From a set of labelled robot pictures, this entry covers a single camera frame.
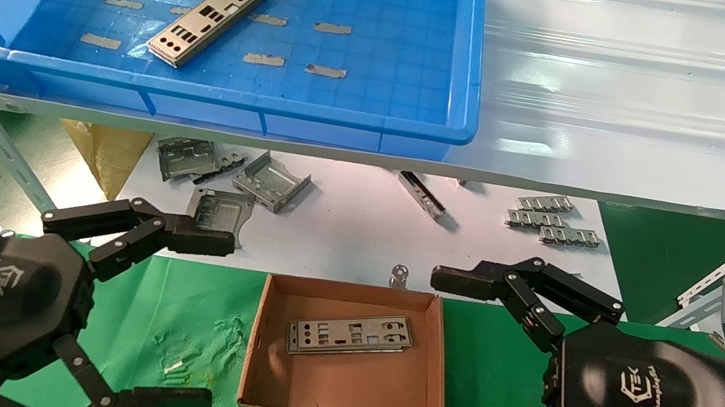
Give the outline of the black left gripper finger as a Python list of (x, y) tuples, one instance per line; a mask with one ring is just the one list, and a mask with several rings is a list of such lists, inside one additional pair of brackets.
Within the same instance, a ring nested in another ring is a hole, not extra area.
[(192, 216), (161, 211), (141, 198), (50, 209), (41, 219), (45, 233), (66, 241), (114, 236), (89, 252), (89, 272), (103, 282), (160, 250), (202, 257), (235, 252), (234, 233), (200, 228)]
[[(204, 388), (133, 387), (112, 391), (96, 370), (76, 337), (64, 335), (52, 344), (54, 356), (63, 362), (69, 374), (89, 399), (87, 407), (211, 407), (212, 392)], [(0, 387), (8, 379), (7, 368), (0, 368)], [(28, 407), (0, 393), (0, 407)]]

